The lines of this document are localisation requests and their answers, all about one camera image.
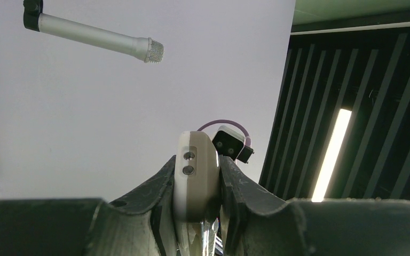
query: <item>screw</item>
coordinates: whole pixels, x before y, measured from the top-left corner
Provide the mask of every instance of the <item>screw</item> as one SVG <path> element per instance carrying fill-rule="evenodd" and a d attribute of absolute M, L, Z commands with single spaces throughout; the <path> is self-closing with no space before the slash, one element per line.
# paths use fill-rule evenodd
<path fill-rule="evenodd" d="M 195 154 L 192 152 L 186 152 L 183 157 L 185 158 L 185 160 L 192 160 L 195 158 Z"/>
<path fill-rule="evenodd" d="M 192 167 L 190 165 L 183 167 L 183 173 L 186 174 L 186 175 L 193 174 L 194 173 L 194 167 Z"/>

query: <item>ceiling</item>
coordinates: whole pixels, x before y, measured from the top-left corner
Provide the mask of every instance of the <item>ceiling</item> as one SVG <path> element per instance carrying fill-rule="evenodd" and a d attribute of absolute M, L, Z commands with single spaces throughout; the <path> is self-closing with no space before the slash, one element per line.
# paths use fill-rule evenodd
<path fill-rule="evenodd" d="M 410 0 L 296 0 L 293 25 L 410 10 Z"/>

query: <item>screw hole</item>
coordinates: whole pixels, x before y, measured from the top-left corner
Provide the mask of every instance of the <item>screw hole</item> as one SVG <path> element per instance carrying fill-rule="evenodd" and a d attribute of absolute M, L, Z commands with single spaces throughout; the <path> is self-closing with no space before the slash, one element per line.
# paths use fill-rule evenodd
<path fill-rule="evenodd" d="M 194 167 L 192 167 L 190 165 L 183 167 L 183 173 L 184 174 L 191 175 L 191 174 L 193 174 L 193 172 L 194 172 Z"/>
<path fill-rule="evenodd" d="M 183 157 L 185 158 L 185 160 L 189 160 L 191 161 L 192 159 L 195 158 L 195 154 L 192 152 L 186 152 Z"/>
<path fill-rule="evenodd" d="M 127 203 L 124 200 L 115 200 L 111 202 L 111 205 L 113 205 L 114 207 L 123 207 L 127 205 Z"/>

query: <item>microphone handle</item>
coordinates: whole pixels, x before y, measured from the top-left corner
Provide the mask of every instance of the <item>microphone handle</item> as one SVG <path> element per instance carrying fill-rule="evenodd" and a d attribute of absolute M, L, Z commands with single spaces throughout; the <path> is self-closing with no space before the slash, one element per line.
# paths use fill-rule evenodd
<path fill-rule="evenodd" d="M 151 38 L 131 37 L 41 13 L 40 32 L 136 57 L 148 62 Z"/>

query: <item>black slatted wall panel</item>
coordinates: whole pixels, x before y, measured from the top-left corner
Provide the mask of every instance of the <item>black slatted wall panel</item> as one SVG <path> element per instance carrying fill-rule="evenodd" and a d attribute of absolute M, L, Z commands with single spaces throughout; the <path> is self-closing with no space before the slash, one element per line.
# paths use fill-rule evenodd
<path fill-rule="evenodd" d="M 410 199 L 410 28 L 290 38 L 259 183 L 311 197 L 340 109 L 352 114 L 326 197 Z"/>

